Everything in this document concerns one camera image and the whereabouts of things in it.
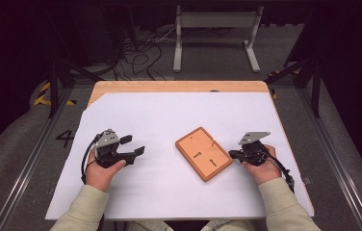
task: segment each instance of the orange plate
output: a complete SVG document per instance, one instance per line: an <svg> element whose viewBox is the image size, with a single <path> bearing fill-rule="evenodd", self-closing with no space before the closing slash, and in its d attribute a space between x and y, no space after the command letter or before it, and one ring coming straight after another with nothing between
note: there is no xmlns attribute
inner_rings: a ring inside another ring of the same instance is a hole
<svg viewBox="0 0 362 231"><path fill-rule="evenodd" d="M199 127L175 143L203 181L209 181L232 163L232 158Z"/></svg>

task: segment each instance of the person's right hand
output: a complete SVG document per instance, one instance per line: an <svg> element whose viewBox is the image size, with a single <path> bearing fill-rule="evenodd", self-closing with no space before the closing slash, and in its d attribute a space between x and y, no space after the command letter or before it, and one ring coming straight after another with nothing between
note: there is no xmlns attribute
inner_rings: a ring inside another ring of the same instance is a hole
<svg viewBox="0 0 362 231"><path fill-rule="evenodd" d="M265 147L273 157L276 157L274 147L266 144ZM259 167L253 166L248 162L242 162L242 165L253 175L258 185L282 176L280 169L272 163L272 159L268 159Z"/></svg>
<svg viewBox="0 0 362 231"><path fill-rule="evenodd" d="M95 161L94 148L90 151L88 165L86 168L86 184L102 192L106 192L112 183L113 176L120 171L126 162L124 160L104 168Z"/></svg>

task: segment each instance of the sleeve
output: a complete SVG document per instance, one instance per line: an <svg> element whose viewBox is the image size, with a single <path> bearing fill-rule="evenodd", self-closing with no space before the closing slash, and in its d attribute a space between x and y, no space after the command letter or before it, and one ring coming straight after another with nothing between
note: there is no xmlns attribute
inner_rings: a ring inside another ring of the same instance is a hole
<svg viewBox="0 0 362 231"><path fill-rule="evenodd" d="M266 224L273 230L320 230L295 195L287 187L283 178L277 178L259 186L266 208Z"/></svg>
<svg viewBox="0 0 362 231"><path fill-rule="evenodd" d="M56 221L51 230L97 230L108 199L107 193L89 185L83 186L69 210Z"/></svg>

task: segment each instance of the wooden board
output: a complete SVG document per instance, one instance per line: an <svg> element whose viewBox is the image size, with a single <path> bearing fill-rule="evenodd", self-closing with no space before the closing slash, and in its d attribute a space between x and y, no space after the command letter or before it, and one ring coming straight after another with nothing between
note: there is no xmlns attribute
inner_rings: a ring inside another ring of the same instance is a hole
<svg viewBox="0 0 362 231"><path fill-rule="evenodd" d="M178 140L175 146L205 182L232 163L229 154L202 127Z"/></svg>
<svg viewBox="0 0 362 231"><path fill-rule="evenodd" d="M89 104L109 92L269 92L263 81L99 81Z"/></svg>

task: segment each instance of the table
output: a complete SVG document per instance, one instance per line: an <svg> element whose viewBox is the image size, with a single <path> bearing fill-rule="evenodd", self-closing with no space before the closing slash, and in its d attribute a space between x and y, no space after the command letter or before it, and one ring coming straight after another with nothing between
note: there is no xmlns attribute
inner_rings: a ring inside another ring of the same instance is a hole
<svg viewBox="0 0 362 231"><path fill-rule="evenodd" d="M114 126L119 137L133 135L124 152L141 145L145 145L145 151L134 165L115 176L105 218L264 217L257 185L238 161L205 183L177 151L175 142L198 125L206 128L225 150L239 149L238 141L247 129L270 131L272 135L264 138L264 143L280 151L280 161L291 170L295 181L301 182L296 160L263 82L99 82L82 115L47 219L56 219L66 211L80 190L82 182L75 172L92 139L89 134L100 133L107 125ZM295 192L299 203L314 216L304 185L297 183Z"/></svg>

